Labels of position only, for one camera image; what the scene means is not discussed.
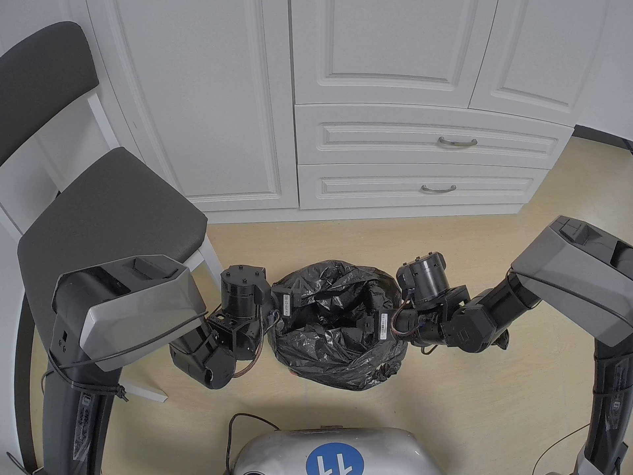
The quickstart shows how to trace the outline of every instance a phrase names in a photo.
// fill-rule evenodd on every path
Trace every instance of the trash bag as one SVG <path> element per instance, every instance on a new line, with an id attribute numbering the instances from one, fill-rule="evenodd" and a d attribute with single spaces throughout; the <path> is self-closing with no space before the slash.
<path id="1" fill-rule="evenodd" d="M 407 342 L 380 341 L 370 325 L 378 308 L 397 308 L 400 289 L 384 271 L 327 260 L 274 286 L 299 289 L 301 305 L 268 334 L 275 357 L 299 376 L 362 391 L 400 369 Z"/>

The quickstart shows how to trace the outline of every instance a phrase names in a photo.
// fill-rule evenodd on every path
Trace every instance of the silver handle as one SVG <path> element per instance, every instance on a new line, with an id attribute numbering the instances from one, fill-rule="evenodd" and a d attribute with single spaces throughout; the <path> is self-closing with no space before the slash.
<path id="1" fill-rule="evenodd" d="M 475 146 L 477 144 L 477 139 L 473 139 L 472 141 L 463 143 L 460 141 L 449 141 L 448 139 L 445 139 L 444 136 L 440 136 L 440 138 L 437 141 L 442 144 L 450 144 L 451 146 L 463 146 L 463 147 Z"/>
<path id="2" fill-rule="evenodd" d="M 445 194 L 448 192 L 452 192 L 453 190 L 457 190 L 457 186 L 451 185 L 448 188 L 429 188 L 426 185 L 422 185 L 422 188 L 420 188 L 420 190 L 422 190 L 423 192 L 428 192 L 430 194 Z"/>

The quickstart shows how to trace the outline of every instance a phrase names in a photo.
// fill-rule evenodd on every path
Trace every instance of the blue circular logo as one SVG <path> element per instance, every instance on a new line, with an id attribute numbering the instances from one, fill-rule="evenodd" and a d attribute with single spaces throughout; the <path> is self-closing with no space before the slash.
<path id="1" fill-rule="evenodd" d="M 308 475 L 363 475 L 365 461 L 347 443 L 326 443 L 315 448 L 306 461 Z"/>

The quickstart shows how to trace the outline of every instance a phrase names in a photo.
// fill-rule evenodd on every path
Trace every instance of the chair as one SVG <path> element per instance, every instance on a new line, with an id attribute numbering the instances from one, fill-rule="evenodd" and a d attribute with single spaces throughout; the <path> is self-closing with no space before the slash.
<path id="1" fill-rule="evenodd" d="M 58 195 L 18 243 L 25 294 L 45 347 L 51 345 L 51 300 L 62 273 L 131 255 L 164 254 L 192 270 L 204 263 L 220 286 L 222 266 L 206 236 L 206 217 L 119 147 L 94 91 L 98 84 L 83 31 L 69 21 L 43 28 L 0 57 L 0 165 L 81 96 L 110 148 Z M 0 222 L 16 234 L 1 209 Z"/>

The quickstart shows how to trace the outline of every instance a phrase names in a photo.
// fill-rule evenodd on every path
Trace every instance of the floor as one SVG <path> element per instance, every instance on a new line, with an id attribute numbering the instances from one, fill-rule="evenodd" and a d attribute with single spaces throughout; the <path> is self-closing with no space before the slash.
<path id="1" fill-rule="evenodd" d="M 395 274 L 405 260 L 437 250 L 446 258 L 451 285 L 466 284 L 474 295 L 501 281 L 512 260 L 559 214 L 633 241 L 632 189 L 631 153 L 572 138 L 518 215 L 236 224 L 209 226 L 209 236 L 224 265 L 265 266 L 271 282 L 328 258 Z M 212 308 L 217 290 L 204 272 L 194 276 Z M 282 429 L 403 428 L 430 449 L 447 475 L 529 475 L 547 447 L 589 421 L 593 343 L 546 304 L 516 321 L 510 333 L 505 352 L 439 347 L 424 356 L 410 347 L 397 375 L 361 393 L 293 376 L 268 345 L 248 375 L 210 391 L 177 370 L 163 348 L 126 367 L 124 375 L 154 384 L 169 399 L 115 400 L 103 474 L 221 475 L 228 420 L 250 412 Z M 44 368 L 44 349 L 36 339 L 32 415 L 39 452 Z M 263 424 L 239 419 L 234 454 L 265 431 Z M 536 473 L 569 473 L 585 438 L 582 431 L 558 444 Z M 630 445 L 633 427 L 628 439 Z M 629 455 L 622 473 L 632 472 Z"/>

